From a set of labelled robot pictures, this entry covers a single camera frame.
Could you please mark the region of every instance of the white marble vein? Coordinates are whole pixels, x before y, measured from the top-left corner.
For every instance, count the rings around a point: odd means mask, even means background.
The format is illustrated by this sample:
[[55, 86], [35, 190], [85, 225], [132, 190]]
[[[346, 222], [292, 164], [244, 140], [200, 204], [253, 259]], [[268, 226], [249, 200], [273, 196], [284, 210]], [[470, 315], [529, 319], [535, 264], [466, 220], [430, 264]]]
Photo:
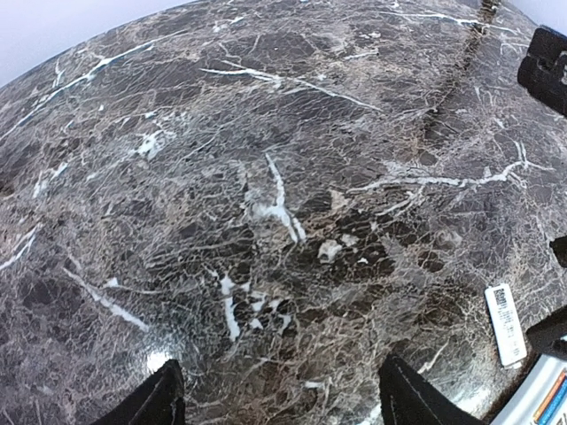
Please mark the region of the white marble vein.
[[63, 271], [75, 282], [81, 285], [91, 296], [95, 302], [100, 303], [103, 307], [110, 310], [110, 312], [115, 316], [120, 316], [125, 321], [128, 321], [136, 326], [138, 326], [143, 332], [148, 332], [150, 327], [146, 325], [143, 321], [138, 319], [134, 314], [124, 310], [119, 305], [116, 305], [110, 299], [99, 295], [93, 288], [90, 287], [80, 276], [71, 273], [69, 270], [63, 267]]
[[409, 176], [403, 177], [398, 175], [385, 175], [380, 180], [362, 186], [360, 188], [349, 189], [348, 192], [363, 192], [367, 190], [378, 189], [384, 187], [385, 185], [391, 184], [418, 184], [418, 185], [429, 185], [438, 184], [446, 186], [455, 186], [457, 188], [465, 188], [467, 186], [484, 186], [491, 182], [507, 182], [510, 177], [513, 177], [513, 171], [519, 167], [527, 169], [529, 167], [537, 168], [542, 171], [554, 171], [554, 168], [544, 167], [537, 164], [533, 164], [525, 157], [525, 147], [522, 143], [516, 143], [518, 147], [518, 161], [507, 165], [500, 173], [493, 174], [487, 177], [482, 177], [480, 179], [471, 178], [451, 178], [451, 177], [433, 177], [433, 176]]
[[229, 62], [227, 60], [223, 60], [222, 62], [227, 64], [227, 65], [234, 66], [235, 68], [239, 68], [239, 69], [236, 69], [236, 70], [233, 70], [233, 71], [222, 71], [222, 70], [219, 70], [219, 69], [201, 68], [201, 71], [203, 71], [205, 73], [217, 73], [219, 75], [250, 75], [251, 77], [256, 78], [258, 80], [271, 82], [272, 84], [274, 84], [274, 87], [276, 89], [281, 88], [282, 83], [284, 81], [290, 81], [290, 82], [293, 82], [295, 84], [299, 84], [301, 86], [307, 87], [309, 89], [320, 91], [327, 96], [340, 97], [342, 99], [348, 100], [349, 102], [357, 104], [361, 107], [368, 108], [368, 109], [371, 109], [373, 111], [381, 112], [380, 108], [374, 106], [373, 104], [364, 103], [364, 102], [362, 102], [358, 99], [355, 99], [354, 97], [350, 97], [348, 95], [341, 95], [339, 93], [335, 93], [334, 91], [328, 90], [328, 89], [320, 87], [320, 86], [316, 86], [316, 85], [314, 85], [310, 82], [301, 80], [300, 78], [282, 77], [282, 76], [274, 74], [274, 73], [264, 73], [264, 72], [258, 71], [256, 69], [245, 68], [243, 66], [240, 66], [238, 64], [234, 64], [234, 63]]
[[9, 259], [7, 259], [4, 263], [0, 264], [0, 271], [4, 270], [5, 268], [8, 268], [9, 266], [11, 266], [12, 264], [14, 264], [16, 261], [18, 261], [22, 255], [24, 255], [24, 252], [26, 252], [27, 250], [29, 250], [32, 246], [32, 244], [34, 243], [35, 240], [35, 231], [41, 227], [41, 225], [37, 225], [35, 226], [32, 230], [30, 230], [29, 232], [27, 232], [25, 235], [23, 235], [20, 240], [18, 241], [18, 243], [16, 244], [16, 248], [18, 248], [18, 246], [23, 242], [26, 241], [26, 243], [24, 244], [24, 246], [17, 251], [14, 255], [12, 255]]

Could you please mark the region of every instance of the marble surface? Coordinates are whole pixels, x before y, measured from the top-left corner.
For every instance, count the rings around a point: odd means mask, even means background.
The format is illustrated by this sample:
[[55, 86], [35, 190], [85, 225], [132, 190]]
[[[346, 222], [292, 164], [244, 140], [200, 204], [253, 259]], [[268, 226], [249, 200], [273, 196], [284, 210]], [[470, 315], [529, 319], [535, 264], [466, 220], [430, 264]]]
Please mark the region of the marble surface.
[[230, 0], [0, 89], [0, 424], [87, 424], [177, 358], [194, 424], [381, 423], [400, 354], [490, 419], [484, 289], [567, 302], [565, 121], [475, 0]]

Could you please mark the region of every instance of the white sticker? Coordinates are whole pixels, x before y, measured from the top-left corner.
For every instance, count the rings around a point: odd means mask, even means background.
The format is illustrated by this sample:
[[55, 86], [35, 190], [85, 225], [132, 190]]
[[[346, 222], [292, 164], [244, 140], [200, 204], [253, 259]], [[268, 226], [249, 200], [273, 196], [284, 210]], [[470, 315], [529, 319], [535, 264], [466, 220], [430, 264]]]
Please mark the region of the white sticker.
[[504, 367], [512, 367], [527, 356], [524, 334], [512, 292], [508, 284], [502, 284], [485, 290], [485, 297], [493, 322], [500, 361]]

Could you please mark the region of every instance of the black object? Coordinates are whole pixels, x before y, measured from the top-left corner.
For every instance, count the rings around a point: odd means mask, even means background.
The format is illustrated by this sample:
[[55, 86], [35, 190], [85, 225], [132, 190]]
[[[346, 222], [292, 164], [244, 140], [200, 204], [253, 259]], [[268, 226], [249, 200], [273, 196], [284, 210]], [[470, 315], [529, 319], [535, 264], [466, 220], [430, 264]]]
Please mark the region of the black object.
[[177, 360], [156, 373], [92, 425], [184, 425], [183, 374]]
[[379, 370], [384, 425], [482, 425], [435, 390], [401, 358], [388, 355]]
[[562, 339], [567, 335], [567, 305], [533, 325], [525, 335], [536, 352], [567, 361], [567, 341]]
[[517, 82], [543, 104], [567, 116], [567, 37], [548, 27], [533, 34]]

